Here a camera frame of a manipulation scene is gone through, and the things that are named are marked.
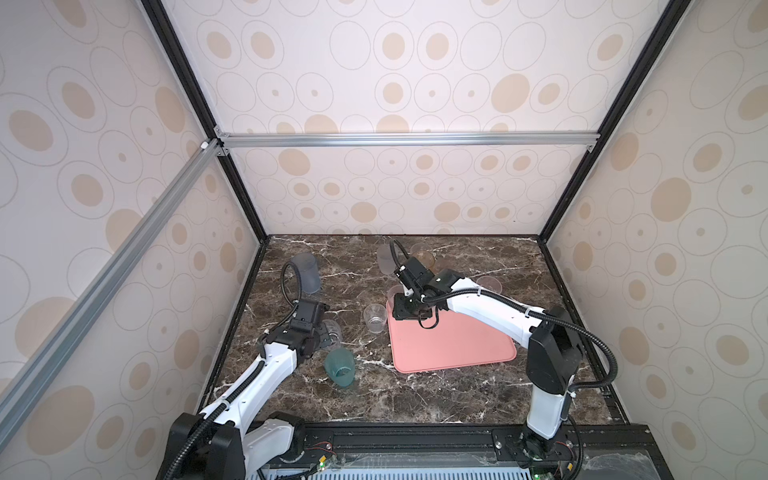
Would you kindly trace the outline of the clear small round glass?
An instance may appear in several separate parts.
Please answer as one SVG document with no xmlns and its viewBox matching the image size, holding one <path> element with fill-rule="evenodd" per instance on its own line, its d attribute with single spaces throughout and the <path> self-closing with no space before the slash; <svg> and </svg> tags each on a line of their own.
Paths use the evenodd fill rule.
<svg viewBox="0 0 768 480">
<path fill-rule="evenodd" d="M 385 330 L 387 317 L 387 309 L 381 304 L 370 304 L 363 310 L 364 323 L 373 334 L 380 334 Z"/>
</svg>

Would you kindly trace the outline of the pink plastic tray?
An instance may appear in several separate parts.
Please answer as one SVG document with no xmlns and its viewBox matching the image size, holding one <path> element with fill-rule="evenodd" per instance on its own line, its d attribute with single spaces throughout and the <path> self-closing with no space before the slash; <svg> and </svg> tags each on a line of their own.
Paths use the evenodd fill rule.
<svg viewBox="0 0 768 480">
<path fill-rule="evenodd" d="M 509 336 L 467 315 L 443 311 L 438 323 L 425 327 L 413 320 L 396 320 L 388 300 L 387 323 L 395 369 L 418 373 L 511 361 L 517 356 Z"/>
</svg>

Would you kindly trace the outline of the clear faceted short tumbler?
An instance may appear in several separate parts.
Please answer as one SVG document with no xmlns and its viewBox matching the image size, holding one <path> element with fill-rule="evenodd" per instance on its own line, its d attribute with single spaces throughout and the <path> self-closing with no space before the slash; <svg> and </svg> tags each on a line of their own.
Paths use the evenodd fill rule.
<svg viewBox="0 0 768 480">
<path fill-rule="evenodd" d="M 503 291 L 503 286 L 500 280 L 494 276 L 490 276 L 490 275 L 482 276 L 476 280 L 476 283 L 480 287 L 486 290 L 490 290 L 497 294 L 501 294 Z"/>
</svg>

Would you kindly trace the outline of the clear wide faceted tumbler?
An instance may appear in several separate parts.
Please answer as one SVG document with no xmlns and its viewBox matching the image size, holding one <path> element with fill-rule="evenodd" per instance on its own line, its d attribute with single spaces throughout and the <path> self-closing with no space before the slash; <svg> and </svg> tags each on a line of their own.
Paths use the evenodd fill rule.
<svg viewBox="0 0 768 480">
<path fill-rule="evenodd" d="M 342 346 L 341 326 L 332 319 L 325 319 L 320 325 L 320 347 L 332 351 Z"/>
</svg>

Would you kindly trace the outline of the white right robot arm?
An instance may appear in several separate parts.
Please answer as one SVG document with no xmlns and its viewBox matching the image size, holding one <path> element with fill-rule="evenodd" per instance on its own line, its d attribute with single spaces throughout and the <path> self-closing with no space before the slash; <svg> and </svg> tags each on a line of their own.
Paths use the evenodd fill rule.
<svg viewBox="0 0 768 480">
<path fill-rule="evenodd" d="M 526 375 L 532 394 L 518 444 L 529 459 L 544 459 L 568 417 L 583 359 L 582 342 L 566 313 L 519 303 L 454 270 L 435 274 L 413 257 L 394 275 L 403 288 L 393 299 L 396 320 L 421 322 L 428 311 L 455 312 L 507 335 L 528 351 Z"/>
</svg>

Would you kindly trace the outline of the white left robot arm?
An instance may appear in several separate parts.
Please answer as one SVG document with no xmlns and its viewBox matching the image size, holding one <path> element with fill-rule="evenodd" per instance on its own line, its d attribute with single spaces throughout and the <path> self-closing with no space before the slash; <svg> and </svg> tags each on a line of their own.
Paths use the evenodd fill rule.
<svg viewBox="0 0 768 480">
<path fill-rule="evenodd" d="M 258 479 L 271 460 L 304 455 L 304 421 L 277 412 L 256 422 L 278 386 L 313 353 L 330 343 L 322 323 L 329 307 L 299 300 L 287 320 L 260 338 L 248 369 L 221 397 L 172 424 L 159 479 Z"/>
</svg>

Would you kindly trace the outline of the yellow translucent tall glass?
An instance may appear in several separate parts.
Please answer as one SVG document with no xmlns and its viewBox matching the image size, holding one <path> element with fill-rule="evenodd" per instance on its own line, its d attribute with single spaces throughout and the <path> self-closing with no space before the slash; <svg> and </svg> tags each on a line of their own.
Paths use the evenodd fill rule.
<svg viewBox="0 0 768 480">
<path fill-rule="evenodd" d="M 418 260 L 427 270 L 435 272 L 436 257 L 430 250 L 418 250 L 411 254 L 413 258 Z"/>
</svg>

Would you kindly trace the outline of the green translucent cup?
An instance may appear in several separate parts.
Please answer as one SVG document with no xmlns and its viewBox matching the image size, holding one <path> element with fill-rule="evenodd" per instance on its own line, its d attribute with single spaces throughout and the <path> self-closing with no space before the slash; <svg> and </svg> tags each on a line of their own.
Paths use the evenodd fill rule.
<svg viewBox="0 0 768 480">
<path fill-rule="evenodd" d="M 354 355 L 346 348 L 332 350 L 325 358 L 324 369 L 337 386 L 347 388 L 355 380 Z"/>
</svg>

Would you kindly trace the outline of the frosted dotted tumbler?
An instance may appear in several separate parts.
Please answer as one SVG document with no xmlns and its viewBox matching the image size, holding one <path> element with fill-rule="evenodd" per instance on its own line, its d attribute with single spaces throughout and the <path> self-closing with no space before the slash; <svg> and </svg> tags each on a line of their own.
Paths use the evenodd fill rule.
<svg viewBox="0 0 768 480">
<path fill-rule="evenodd" d="M 393 259 L 392 251 L 388 243 L 381 244 L 376 253 L 377 265 L 381 273 L 388 277 L 393 277 L 397 270 L 396 262 Z"/>
</svg>

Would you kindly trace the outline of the blue translucent tall cup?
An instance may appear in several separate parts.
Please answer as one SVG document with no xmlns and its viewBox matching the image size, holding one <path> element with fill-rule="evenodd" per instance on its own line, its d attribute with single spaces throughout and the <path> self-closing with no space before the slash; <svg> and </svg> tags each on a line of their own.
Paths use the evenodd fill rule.
<svg viewBox="0 0 768 480">
<path fill-rule="evenodd" d="M 316 257 L 310 252 L 302 252 L 291 258 L 300 274 L 304 293 L 311 295 L 321 290 L 321 278 Z"/>
</svg>

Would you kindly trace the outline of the aluminium frame rail back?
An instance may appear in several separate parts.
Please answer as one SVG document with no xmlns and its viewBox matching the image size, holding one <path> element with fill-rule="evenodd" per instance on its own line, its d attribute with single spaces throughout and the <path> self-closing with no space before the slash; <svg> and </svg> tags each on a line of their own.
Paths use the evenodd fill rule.
<svg viewBox="0 0 768 480">
<path fill-rule="evenodd" d="M 223 134 L 220 142 L 233 148 L 326 148 L 406 146 L 594 145 L 594 131 Z"/>
</svg>

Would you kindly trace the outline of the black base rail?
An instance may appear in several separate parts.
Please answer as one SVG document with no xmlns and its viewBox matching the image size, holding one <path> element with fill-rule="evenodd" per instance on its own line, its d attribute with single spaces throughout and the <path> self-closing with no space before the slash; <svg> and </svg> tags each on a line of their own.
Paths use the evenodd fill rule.
<svg viewBox="0 0 768 480">
<path fill-rule="evenodd" d="M 533 460 L 520 425 L 314 423 L 302 457 L 271 460 L 259 479 L 669 479 L 646 426 L 561 427 Z"/>
</svg>

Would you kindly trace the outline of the aluminium frame rail left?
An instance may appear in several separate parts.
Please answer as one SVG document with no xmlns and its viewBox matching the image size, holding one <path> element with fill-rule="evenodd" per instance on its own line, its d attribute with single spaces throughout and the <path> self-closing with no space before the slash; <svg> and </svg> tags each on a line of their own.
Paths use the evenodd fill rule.
<svg viewBox="0 0 768 480">
<path fill-rule="evenodd" d="M 206 147 L 200 148 L 187 162 L 10 385 L 1 399 L 3 449 L 17 434 L 194 183 L 220 153 L 222 146 L 221 140 L 211 138 Z"/>
</svg>

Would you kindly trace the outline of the black left corner post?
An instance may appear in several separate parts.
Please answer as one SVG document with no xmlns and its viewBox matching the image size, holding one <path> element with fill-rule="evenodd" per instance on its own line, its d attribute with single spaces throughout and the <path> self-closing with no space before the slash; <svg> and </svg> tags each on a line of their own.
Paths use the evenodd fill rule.
<svg viewBox="0 0 768 480">
<path fill-rule="evenodd" d="M 157 35 L 159 42 L 166 54 L 172 69 L 186 95 L 193 113 L 201 125 L 207 139 L 221 140 L 222 137 L 216 130 L 217 122 L 209 107 L 197 75 L 187 58 L 179 37 L 172 25 L 170 15 L 165 6 L 158 0 L 141 0 L 141 7 L 147 15 L 149 23 Z M 253 202 L 247 192 L 243 178 L 239 173 L 230 153 L 218 156 L 227 180 L 229 181 L 235 196 L 243 209 L 256 239 L 264 243 L 269 235 L 256 212 Z"/>
</svg>

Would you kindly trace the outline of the black corner frame post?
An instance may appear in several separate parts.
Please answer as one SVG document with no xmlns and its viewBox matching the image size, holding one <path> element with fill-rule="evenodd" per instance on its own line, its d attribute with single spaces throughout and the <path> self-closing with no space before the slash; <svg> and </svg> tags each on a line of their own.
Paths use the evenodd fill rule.
<svg viewBox="0 0 768 480">
<path fill-rule="evenodd" d="M 646 42 L 642 45 L 626 80 L 618 90 L 613 103 L 597 130 L 599 136 L 596 143 L 587 149 L 577 164 L 575 172 L 567 183 L 541 233 L 538 235 L 541 246 L 546 246 L 552 238 L 583 183 L 587 180 L 594 164 L 627 113 L 632 101 L 657 63 L 662 51 L 670 41 L 691 4 L 691 0 L 673 0 L 669 1 L 662 10 L 659 20 L 651 30 Z"/>
</svg>

